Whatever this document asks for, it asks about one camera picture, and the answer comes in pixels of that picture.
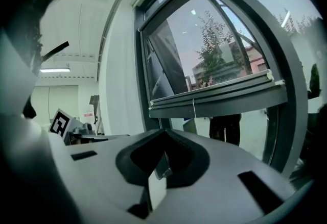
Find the fluorescent light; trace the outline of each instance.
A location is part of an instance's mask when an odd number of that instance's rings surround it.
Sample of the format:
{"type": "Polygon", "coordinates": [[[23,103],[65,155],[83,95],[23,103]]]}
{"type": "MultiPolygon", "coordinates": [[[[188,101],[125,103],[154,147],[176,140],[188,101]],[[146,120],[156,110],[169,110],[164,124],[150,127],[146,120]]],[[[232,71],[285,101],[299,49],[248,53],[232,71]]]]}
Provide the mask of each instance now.
{"type": "Polygon", "coordinates": [[[286,25],[286,23],[288,21],[288,18],[290,18],[290,15],[291,15],[291,12],[288,11],[287,14],[286,14],[286,16],[285,16],[285,19],[284,19],[284,21],[282,23],[282,28],[284,28],[284,26],[286,25]]]}
{"type": "Polygon", "coordinates": [[[40,69],[40,72],[68,72],[71,71],[69,68],[45,68],[40,69]]]}

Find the ceiling light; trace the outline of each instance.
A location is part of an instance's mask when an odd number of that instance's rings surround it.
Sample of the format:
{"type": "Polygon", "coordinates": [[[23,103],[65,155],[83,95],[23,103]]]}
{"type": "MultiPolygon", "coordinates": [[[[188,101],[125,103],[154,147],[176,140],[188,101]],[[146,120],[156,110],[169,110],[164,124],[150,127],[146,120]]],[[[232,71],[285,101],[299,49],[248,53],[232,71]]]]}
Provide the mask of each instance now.
{"type": "Polygon", "coordinates": [[[44,68],[40,69],[40,72],[68,72],[71,71],[69,68],[44,68]]]}

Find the black cutout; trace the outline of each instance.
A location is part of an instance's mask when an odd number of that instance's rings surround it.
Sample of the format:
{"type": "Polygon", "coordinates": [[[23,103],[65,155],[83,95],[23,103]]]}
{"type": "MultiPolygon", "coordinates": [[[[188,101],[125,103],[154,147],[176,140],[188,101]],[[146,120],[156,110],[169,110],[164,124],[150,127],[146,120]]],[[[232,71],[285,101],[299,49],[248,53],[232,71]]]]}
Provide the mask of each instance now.
{"type": "Polygon", "coordinates": [[[172,171],[167,188],[191,186],[209,167],[210,158],[204,147],[170,130],[157,131],[121,150],[116,166],[128,183],[146,187],[164,152],[172,171]]]}
{"type": "Polygon", "coordinates": [[[254,172],[244,172],[238,177],[265,214],[283,204],[283,201],[254,172]]]}
{"type": "Polygon", "coordinates": [[[81,159],[92,157],[94,155],[97,155],[97,153],[95,151],[88,151],[88,152],[84,152],[84,153],[72,154],[71,156],[74,161],[78,161],[81,159]]]}

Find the sky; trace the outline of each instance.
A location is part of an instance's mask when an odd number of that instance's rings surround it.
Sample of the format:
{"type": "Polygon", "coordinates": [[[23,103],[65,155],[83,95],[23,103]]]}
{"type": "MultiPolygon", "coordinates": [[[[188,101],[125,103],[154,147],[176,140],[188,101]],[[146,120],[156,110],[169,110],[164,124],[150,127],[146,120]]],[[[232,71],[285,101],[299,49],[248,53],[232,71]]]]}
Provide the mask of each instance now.
{"type": "MultiPolygon", "coordinates": [[[[258,0],[272,14],[283,18],[286,16],[285,8],[290,11],[294,22],[300,22],[303,16],[321,17],[310,0],[258,0]]],[[[183,66],[185,76],[190,76],[192,83],[195,82],[192,78],[192,68],[196,66],[199,60],[199,54],[196,51],[201,50],[203,39],[201,35],[201,21],[199,17],[204,18],[204,11],[209,10],[214,16],[214,20],[224,23],[219,13],[211,5],[208,0],[190,0],[170,17],[168,23],[172,31],[179,57],[183,66]]],[[[246,27],[242,22],[231,12],[224,7],[225,13],[234,23],[237,30],[242,29],[243,34],[252,39],[246,27]]]]}

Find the leaves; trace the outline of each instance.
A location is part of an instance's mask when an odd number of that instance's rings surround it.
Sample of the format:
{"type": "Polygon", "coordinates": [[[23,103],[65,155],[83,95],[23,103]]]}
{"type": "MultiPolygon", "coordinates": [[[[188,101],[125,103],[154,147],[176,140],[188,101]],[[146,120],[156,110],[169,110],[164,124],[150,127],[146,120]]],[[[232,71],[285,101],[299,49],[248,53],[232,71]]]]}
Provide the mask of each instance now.
{"type": "Polygon", "coordinates": [[[203,78],[204,83],[212,79],[213,73],[219,66],[224,65],[226,61],[222,58],[220,47],[226,43],[231,43],[233,36],[230,31],[225,31],[226,24],[214,21],[209,11],[205,11],[206,20],[199,17],[203,26],[201,26],[204,46],[197,53],[200,60],[203,60],[203,78]]]}
{"type": "MultiPolygon", "coordinates": [[[[280,14],[278,18],[275,15],[274,17],[279,22],[279,24],[282,25],[284,21],[282,15],[280,14]]],[[[309,15],[307,17],[303,16],[301,22],[297,20],[295,24],[292,16],[290,16],[284,26],[284,31],[287,32],[288,35],[295,34],[297,36],[303,36],[306,33],[306,30],[312,26],[316,19],[317,17],[313,17],[312,15],[309,15]]]]}

